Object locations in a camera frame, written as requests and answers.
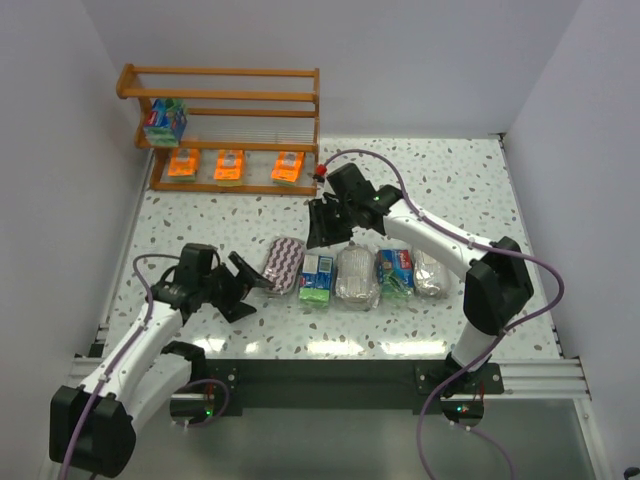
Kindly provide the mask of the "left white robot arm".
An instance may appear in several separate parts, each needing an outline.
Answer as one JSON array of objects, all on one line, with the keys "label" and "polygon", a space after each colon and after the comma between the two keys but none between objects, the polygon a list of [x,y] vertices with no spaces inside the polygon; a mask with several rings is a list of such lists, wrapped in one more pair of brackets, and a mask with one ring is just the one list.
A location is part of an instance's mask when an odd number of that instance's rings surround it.
[{"label": "left white robot arm", "polygon": [[173,261],[155,284],[140,281],[145,302],[111,353],[78,386],[62,386],[52,397],[49,458],[59,463],[59,478],[71,468],[117,477],[142,427],[179,390],[221,396],[185,428],[205,426],[229,406],[233,387],[209,372],[203,348],[174,337],[204,305],[230,323],[255,313],[246,297],[273,284],[236,252],[221,261],[212,245],[188,243]]}]

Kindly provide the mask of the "blue label green sponge pack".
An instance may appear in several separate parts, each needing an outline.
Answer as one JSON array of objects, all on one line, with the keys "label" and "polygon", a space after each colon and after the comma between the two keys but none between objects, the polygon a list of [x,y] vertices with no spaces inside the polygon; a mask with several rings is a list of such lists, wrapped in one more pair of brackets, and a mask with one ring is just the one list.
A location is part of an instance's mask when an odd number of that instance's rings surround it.
[{"label": "blue label green sponge pack", "polygon": [[327,308],[334,280],[334,259],[306,254],[302,263],[298,299],[309,308]]}]

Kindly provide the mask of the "purple wavy striped sponge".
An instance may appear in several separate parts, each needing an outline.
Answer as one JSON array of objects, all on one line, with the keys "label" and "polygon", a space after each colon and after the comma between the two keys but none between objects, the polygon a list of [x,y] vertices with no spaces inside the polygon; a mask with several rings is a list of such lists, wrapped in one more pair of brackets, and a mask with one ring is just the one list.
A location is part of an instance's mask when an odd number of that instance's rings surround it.
[{"label": "purple wavy striped sponge", "polygon": [[277,237],[271,242],[262,271],[272,283],[265,289],[267,295],[284,296],[293,291],[305,253],[305,244],[296,238]]}]

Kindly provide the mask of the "orange sponge box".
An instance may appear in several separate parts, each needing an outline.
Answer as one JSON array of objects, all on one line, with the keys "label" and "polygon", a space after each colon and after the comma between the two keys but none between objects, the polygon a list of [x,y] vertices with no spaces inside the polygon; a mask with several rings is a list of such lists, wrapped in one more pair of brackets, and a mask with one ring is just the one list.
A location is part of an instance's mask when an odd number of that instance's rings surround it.
[{"label": "orange sponge box", "polygon": [[271,180],[278,185],[294,187],[300,178],[304,163],[304,152],[280,152],[271,172]]},{"label": "orange sponge box", "polygon": [[245,152],[243,150],[220,150],[213,179],[217,185],[236,187],[243,184]]},{"label": "orange sponge box", "polygon": [[194,182],[200,167],[200,157],[198,149],[173,149],[167,171],[168,178],[171,181]]}]

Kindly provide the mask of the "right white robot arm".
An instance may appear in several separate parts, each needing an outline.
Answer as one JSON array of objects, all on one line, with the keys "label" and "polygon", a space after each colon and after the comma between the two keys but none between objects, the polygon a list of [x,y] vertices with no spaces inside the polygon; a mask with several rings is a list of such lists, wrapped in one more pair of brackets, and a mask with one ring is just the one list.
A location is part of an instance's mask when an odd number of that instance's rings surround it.
[{"label": "right white robot arm", "polygon": [[309,203],[309,248],[347,242],[357,227],[404,242],[430,256],[464,282],[466,325],[447,356],[451,373],[475,372],[490,357],[489,350],[534,294],[519,244],[475,238],[452,224],[429,218],[412,203],[406,187],[366,180],[353,163],[328,172],[316,168],[314,179],[329,191]]}]

